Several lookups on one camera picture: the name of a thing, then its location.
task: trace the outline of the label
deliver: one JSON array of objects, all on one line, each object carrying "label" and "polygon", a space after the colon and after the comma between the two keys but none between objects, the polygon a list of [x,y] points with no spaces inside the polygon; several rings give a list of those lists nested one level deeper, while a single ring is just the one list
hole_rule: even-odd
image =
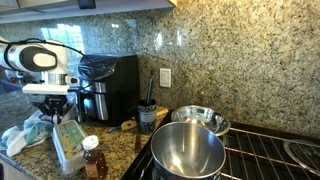
[{"label": "label", "polygon": [[84,137],[75,124],[75,121],[67,121],[66,123],[60,124],[57,129],[57,134],[67,159],[72,159],[79,153],[82,153],[77,147]]},{"label": "label", "polygon": [[98,178],[98,167],[96,164],[86,164],[86,173],[88,177]]},{"label": "label", "polygon": [[152,122],[157,118],[157,111],[151,112],[140,112],[140,121],[141,122]]}]

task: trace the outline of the kitchen towel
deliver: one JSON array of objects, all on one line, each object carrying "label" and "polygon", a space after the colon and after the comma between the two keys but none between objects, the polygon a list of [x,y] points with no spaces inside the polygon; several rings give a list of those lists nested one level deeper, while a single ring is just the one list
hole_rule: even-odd
[{"label": "kitchen towel", "polygon": [[0,142],[0,150],[6,150],[9,157],[21,152],[24,147],[41,144],[46,138],[51,137],[54,125],[50,122],[41,121],[38,110],[24,121],[23,130],[17,126],[6,130]]}]

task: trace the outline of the electrical outlet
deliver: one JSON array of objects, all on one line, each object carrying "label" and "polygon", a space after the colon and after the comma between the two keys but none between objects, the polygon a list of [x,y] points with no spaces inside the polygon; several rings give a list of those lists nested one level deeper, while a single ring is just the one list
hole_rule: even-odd
[{"label": "electrical outlet", "polygon": [[160,86],[171,87],[171,69],[160,68]]}]

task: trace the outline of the metal cup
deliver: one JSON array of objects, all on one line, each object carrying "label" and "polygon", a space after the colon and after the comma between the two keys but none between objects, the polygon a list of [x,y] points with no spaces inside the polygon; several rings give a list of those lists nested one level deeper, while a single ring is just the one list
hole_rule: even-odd
[{"label": "metal cup", "polygon": [[147,105],[144,100],[139,101],[138,104],[139,124],[141,127],[141,134],[151,134],[156,127],[157,106],[154,99],[151,100],[150,105]]}]

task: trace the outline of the granite backsplash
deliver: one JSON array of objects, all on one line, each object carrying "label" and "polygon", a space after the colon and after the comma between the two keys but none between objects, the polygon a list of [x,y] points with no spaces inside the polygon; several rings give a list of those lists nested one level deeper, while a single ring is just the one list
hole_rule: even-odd
[{"label": "granite backsplash", "polygon": [[[137,53],[141,93],[156,70],[161,106],[320,137],[320,1],[179,0],[174,9],[1,24],[15,41],[52,38],[85,53]],[[69,52],[69,73],[80,56]],[[159,86],[172,69],[172,87]]]}]

